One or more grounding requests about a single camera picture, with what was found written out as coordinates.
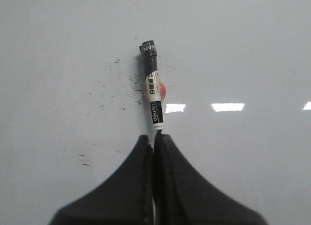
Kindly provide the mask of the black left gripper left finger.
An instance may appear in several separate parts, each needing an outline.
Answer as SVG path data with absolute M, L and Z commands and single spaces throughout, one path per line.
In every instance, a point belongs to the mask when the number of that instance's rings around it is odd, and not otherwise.
M 59 209 L 52 225 L 152 225 L 153 150 L 139 136 L 119 168 L 97 188 Z

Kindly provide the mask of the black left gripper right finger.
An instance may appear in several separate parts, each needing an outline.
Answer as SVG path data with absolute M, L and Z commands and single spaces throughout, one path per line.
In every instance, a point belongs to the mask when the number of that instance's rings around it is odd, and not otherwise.
M 157 131 L 154 144 L 157 225 L 265 225 L 256 211 L 230 198 L 188 162 L 171 136 Z

